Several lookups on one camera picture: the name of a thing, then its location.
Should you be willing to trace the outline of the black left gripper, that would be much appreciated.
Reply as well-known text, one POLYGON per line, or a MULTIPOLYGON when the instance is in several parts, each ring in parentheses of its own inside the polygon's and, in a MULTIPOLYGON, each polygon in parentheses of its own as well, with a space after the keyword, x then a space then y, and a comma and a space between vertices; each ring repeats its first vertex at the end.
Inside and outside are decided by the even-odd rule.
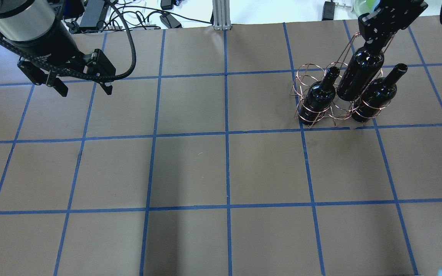
MULTIPOLYGON (((116 68, 101 49, 88 54, 79 50, 78 45, 63 24, 54 19, 51 23, 30 23, 23 29, 16 23, 5 23, 6 41, 20 52, 32 56, 38 63, 23 56, 17 67, 35 85, 52 86, 62 97, 67 97, 68 87, 60 80, 63 74, 47 70, 42 64, 50 64, 64 71, 96 77, 114 76, 116 68)), ((112 95, 112 82, 100 82, 105 94, 112 95)))

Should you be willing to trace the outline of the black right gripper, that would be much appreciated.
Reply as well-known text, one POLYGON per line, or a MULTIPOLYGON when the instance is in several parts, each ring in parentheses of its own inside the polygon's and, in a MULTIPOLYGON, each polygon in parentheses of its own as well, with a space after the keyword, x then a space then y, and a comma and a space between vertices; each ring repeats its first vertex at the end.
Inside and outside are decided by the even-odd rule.
POLYGON ((371 13, 358 18, 358 29, 367 43, 386 43, 398 30, 409 27, 426 9, 424 0, 381 0, 371 13))

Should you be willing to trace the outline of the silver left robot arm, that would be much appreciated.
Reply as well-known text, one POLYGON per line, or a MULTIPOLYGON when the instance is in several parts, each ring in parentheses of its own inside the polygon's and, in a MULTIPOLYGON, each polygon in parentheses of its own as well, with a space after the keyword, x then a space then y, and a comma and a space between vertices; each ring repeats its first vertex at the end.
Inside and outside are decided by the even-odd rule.
POLYGON ((101 49, 81 52, 62 19, 85 13, 83 0, 0 0, 0 34, 41 62, 94 76, 116 72, 101 49))

